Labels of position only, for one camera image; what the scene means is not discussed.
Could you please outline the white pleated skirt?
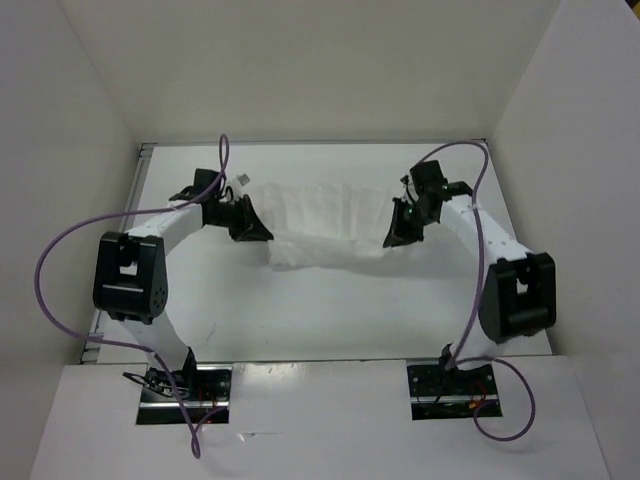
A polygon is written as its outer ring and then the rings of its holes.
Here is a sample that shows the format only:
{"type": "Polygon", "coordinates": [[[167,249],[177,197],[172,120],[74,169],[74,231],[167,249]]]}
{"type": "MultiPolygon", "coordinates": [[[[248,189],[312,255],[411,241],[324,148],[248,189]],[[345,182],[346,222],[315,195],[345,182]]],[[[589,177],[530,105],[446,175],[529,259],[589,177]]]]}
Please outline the white pleated skirt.
{"type": "Polygon", "coordinates": [[[339,267],[380,260],[393,214],[390,189],[350,184],[266,183],[249,190],[271,232],[269,264],[277,268],[339,267]]]}

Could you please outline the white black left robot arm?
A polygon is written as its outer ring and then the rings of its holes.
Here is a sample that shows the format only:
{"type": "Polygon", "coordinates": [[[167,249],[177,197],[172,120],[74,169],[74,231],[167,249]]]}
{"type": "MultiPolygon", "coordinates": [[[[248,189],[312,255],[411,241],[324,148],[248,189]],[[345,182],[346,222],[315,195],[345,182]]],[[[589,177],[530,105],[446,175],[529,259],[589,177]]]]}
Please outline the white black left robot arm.
{"type": "Polygon", "coordinates": [[[133,347],[147,356],[154,370],[152,381],[162,382],[180,400],[197,392],[200,377],[195,354],[180,339],[166,312],[166,257],[205,226],[227,229],[235,242],[274,239],[244,195],[234,202],[216,198],[175,202],[124,233],[105,233],[99,242],[94,305],[124,326],[135,340],[133,347]]]}

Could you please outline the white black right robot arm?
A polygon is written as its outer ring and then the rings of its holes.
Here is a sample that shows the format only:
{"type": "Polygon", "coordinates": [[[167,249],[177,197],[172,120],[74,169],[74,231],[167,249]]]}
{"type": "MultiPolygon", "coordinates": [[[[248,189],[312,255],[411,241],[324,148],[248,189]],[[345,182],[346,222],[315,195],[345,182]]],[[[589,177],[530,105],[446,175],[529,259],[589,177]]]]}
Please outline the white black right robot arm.
{"type": "Polygon", "coordinates": [[[477,258],[470,317],[459,339],[443,349],[445,363],[438,369],[442,388],[459,393],[473,381],[472,369],[500,356],[511,340],[556,324],[556,264],[551,255],[519,243],[468,195],[438,203],[434,214],[431,218],[416,202],[395,198],[383,246],[421,242],[425,228],[437,224],[477,258]]]}

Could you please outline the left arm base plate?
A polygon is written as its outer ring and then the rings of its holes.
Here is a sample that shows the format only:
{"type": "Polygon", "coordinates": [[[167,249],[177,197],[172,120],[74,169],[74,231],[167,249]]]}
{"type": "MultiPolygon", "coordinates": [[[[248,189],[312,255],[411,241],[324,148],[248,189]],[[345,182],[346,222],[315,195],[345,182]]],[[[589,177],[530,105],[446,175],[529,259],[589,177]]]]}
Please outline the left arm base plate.
{"type": "MultiPolygon", "coordinates": [[[[144,375],[125,372],[123,376],[141,387],[137,425],[184,424],[178,401],[164,372],[148,368],[144,375]]],[[[232,385],[230,364],[199,365],[191,387],[179,378],[176,381],[185,409],[195,425],[228,423],[232,385]]]]}

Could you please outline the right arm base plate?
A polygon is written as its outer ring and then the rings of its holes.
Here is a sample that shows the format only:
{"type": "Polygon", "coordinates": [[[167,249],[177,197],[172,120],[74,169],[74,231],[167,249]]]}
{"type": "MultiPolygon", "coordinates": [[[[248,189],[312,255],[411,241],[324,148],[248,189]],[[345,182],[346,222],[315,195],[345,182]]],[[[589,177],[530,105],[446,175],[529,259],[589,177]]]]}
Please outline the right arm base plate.
{"type": "Polygon", "coordinates": [[[446,372],[430,361],[408,363],[406,371],[413,421],[502,416],[490,365],[446,372]]]}

